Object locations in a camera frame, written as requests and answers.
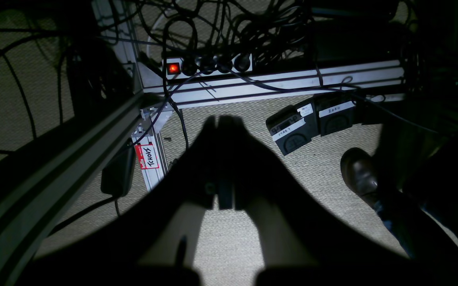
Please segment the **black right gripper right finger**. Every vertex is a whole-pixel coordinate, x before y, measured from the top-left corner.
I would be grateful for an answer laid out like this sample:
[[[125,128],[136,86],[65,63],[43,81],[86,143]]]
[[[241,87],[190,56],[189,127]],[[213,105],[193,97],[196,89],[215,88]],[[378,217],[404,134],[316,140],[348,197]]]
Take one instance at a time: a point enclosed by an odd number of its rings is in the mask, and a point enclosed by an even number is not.
[[[241,118],[221,116],[218,134],[236,201],[258,230],[258,286],[405,285],[412,263],[320,205]]]

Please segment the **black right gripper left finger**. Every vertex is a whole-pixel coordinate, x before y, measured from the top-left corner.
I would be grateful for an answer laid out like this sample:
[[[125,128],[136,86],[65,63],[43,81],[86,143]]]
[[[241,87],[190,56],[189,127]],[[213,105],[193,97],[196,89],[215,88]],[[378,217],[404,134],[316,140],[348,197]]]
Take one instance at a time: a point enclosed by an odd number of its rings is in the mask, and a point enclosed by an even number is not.
[[[213,132],[209,116],[196,141],[141,201],[87,238],[37,260],[36,286],[179,285],[192,271],[200,227],[213,197],[203,160]]]

